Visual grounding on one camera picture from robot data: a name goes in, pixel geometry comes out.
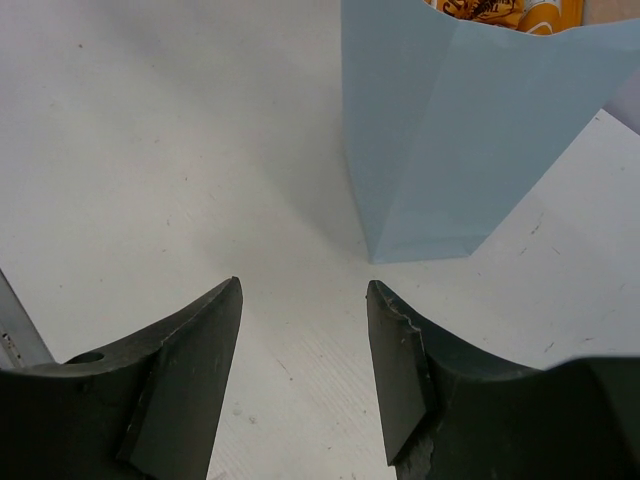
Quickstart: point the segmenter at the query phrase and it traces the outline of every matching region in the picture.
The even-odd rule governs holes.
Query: black plastic piece
[[[234,278],[66,364],[0,371],[0,478],[204,480],[241,310]]]
[[[381,282],[367,298],[387,460],[399,480],[640,478],[640,359],[538,371],[447,332]]]

